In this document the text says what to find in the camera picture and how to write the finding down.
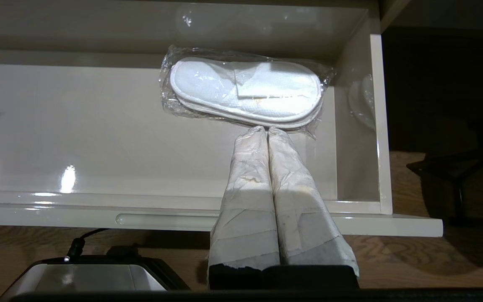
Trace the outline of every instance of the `white paper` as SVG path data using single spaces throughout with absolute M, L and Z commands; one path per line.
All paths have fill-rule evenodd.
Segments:
M 259 270 L 280 264 L 266 131 L 238 136 L 219 218 L 213 227 L 208 265 Z
M 283 263 L 347 265 L 359 276 L 355 254 L 331 218 L 289 136 L 270 128 L 268 140 Z

